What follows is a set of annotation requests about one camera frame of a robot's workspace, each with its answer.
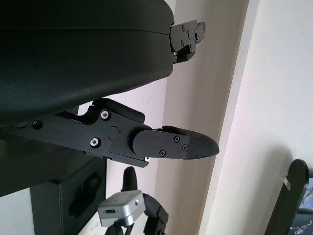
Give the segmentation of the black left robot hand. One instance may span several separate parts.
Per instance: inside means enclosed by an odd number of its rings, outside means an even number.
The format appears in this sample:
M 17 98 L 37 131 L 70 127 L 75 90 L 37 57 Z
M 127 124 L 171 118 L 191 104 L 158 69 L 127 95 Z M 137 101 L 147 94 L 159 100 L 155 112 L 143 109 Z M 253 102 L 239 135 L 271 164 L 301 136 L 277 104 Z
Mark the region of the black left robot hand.
M 218 154 L 203 134 L 147 126 L 109 99 L 168 77 L 190 60 L 205 23 L 174 23 L 163 0 L 3 0 L 0 135 L 145 167 L 148 158 Z

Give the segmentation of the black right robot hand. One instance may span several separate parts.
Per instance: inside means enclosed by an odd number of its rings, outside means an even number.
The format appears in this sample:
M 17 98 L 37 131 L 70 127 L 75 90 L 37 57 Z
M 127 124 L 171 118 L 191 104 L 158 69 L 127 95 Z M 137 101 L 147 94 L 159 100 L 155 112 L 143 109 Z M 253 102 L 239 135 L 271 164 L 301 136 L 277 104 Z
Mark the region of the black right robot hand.
M 98 208 L 102 227 L 107 235 L 130 235 L 135 222 L 144 214 L 147 221 L 145 235 L 165 234 L 169 214 L 154 197 L 137 188 L 135 169 L 124 170 L 122 190 L 107 198 Z

